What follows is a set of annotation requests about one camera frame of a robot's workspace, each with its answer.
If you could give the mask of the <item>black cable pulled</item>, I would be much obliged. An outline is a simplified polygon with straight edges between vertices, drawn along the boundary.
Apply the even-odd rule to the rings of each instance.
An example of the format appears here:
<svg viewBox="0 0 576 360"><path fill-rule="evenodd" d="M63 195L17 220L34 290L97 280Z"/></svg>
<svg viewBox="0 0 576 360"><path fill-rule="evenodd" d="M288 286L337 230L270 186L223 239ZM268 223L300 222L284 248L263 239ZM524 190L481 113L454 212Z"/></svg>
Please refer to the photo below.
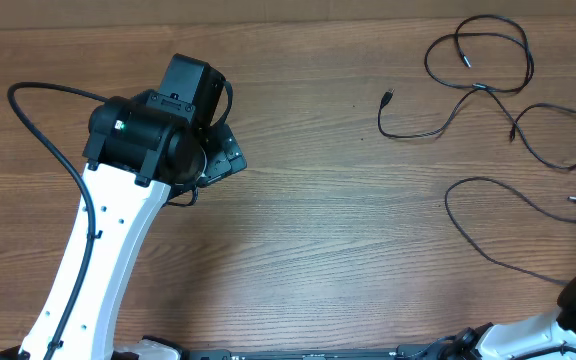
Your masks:
<svg viewBox="0 0 576 360"><path fill-rule="evenodd" d="M535 73L524 28L493 14L466 18L439 36L428 46L423 65L429 77L443 86L502 94L522 91Z"/></svg>

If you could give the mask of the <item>black cable staying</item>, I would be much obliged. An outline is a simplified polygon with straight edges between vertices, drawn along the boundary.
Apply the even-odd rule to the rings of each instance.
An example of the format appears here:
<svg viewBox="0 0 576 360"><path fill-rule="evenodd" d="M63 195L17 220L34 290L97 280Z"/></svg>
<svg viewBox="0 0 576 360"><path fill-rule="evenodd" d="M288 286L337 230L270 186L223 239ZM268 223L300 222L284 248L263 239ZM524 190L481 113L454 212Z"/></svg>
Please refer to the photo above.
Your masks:
<svg viewBox="0 0 576 360"><path fill-rule="evenodd" d="M494 265L497 265L497 266L500 266L500 267L503 267L503 268L506 268L509 270L517 271L517 272L523 273L525 275L529 275L531 277L537 278L539 280L543 280L545 282L548 282L548 283L551 283L554 285L558 285L558 286L567 285L568 284L567 280L559 280L559 279L555 279L552 277L548 277L546 275L542 275L542 274L539 274L539 273L536 273L536 272L533 272L533 271L530 271L530 270L527 270L527 269L524 269L521 267L517 267L517 266L514 266L514 265L511 265L511 264L508 264L508 263L494 259L493 257L489 256L476 243L476 241L467 233L467 231L461 226L461 224L458 222L457 218L454 216L452 210L450 209L449 196L450 196L451 191L456 189L458 186L464 185L464 184L470 183L470 182L476 182L476 181L488 182L488 183L492 183L492 184L495 184L497 186L504 188L505 190L511 192L517 198L521 199L524 203L529 205L532 209L536 210L537 212L539 212L539 213L545 215L546 217L549 217L555 221L576 225L576 219L566 218L566 217L562 217L559 215L555 215L555 214L543 209L539 205L537 205L534 201L532 201L529 197L527 197L522 192L517 190L515 187L512 187L511 185L506 184L500 180L490 178L490 177L485 177L485 176L473 176L473 177L460 179L460 180L456 181L455 183L453 183L452 185L450 185L444 193L444 208L445 208L446 213L447 213L449 219L451 220L452 224L457 229L457 231L461 234L461 236L467 241L467 243L479 255L481 255L485 260L487 260L488 262L490 262Z"/></svg>

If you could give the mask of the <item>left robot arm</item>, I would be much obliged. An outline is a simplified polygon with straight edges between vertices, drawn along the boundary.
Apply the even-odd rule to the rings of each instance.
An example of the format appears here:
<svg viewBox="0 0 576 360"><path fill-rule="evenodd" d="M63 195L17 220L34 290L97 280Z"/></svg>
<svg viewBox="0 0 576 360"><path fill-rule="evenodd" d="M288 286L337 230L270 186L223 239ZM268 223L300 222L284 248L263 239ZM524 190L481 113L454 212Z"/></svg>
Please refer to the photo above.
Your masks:
<svg viewBox="0 0 576 360"><path fill-rule="evenodd" d="M247 163L220 101L226 78L208 63L173 56L158 89L99 97L73 171L81 202L51 291L22 343L0 358L183 359L170 341L114 342L119 309L138 253L158 212L196 196Z"/></svg>

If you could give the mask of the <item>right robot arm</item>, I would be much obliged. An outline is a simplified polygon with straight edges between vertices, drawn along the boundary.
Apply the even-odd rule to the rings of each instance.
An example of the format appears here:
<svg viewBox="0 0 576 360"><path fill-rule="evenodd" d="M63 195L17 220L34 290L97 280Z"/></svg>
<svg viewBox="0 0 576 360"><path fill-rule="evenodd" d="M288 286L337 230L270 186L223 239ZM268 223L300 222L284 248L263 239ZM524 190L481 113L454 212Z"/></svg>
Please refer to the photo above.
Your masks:
<svg viewBox="0 0 576 360"><path fill-rule="evenodd" d="M576 277L557 308L512 324L467 328L437 351L439 359L576 359Z"/></svg>

